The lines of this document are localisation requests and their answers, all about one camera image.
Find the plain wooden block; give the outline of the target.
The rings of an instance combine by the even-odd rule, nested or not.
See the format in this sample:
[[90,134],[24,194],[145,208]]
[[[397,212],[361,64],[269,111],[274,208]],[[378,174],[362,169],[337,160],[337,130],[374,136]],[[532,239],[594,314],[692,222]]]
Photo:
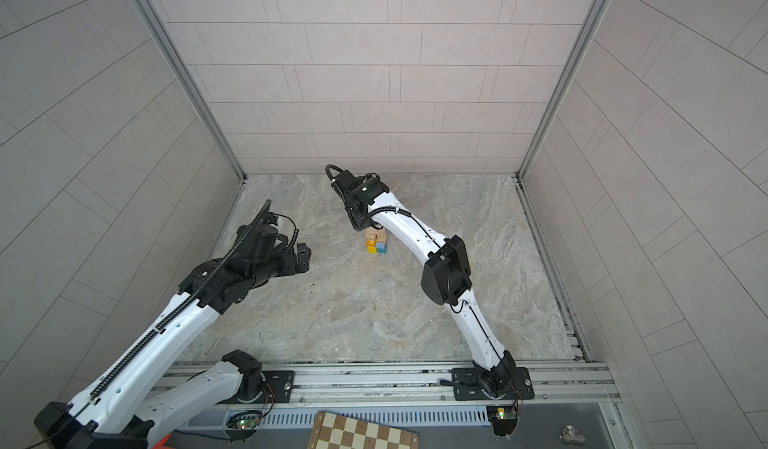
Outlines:
[[384,228],[368,227],[365,229],[365,237],[368,240],[385,242],[387,240],[387,233]]

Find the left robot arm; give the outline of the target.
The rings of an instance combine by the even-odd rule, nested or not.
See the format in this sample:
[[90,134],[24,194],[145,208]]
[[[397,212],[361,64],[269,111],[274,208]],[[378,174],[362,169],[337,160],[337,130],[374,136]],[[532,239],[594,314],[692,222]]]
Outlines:
[[178,356],[233,305],[271,279],[308,271],[311,249],[297,230],[285,235],[263,206],[238,228],[226,254],[197,265],[160,316],[86,389],[50,402],[34,425],[49,448],[151,448],[183,422],[219,402],[274,401],[262,364],[243,350],[163,396],[150,393]]

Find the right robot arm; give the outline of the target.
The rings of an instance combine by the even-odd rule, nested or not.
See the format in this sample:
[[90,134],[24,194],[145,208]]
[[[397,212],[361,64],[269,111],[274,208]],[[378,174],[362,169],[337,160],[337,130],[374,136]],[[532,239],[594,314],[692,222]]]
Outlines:
[[424,223],[375,173],[356,176],[334,164],[326,165],[325,173],[355,230],[384,229],[423,264],[421,288],[434,303],[451,310],[485,394],[492,399],[515,396],[513,376],[517,364],[482,314],[472,290],[464,241],[457,235],[447,237]]

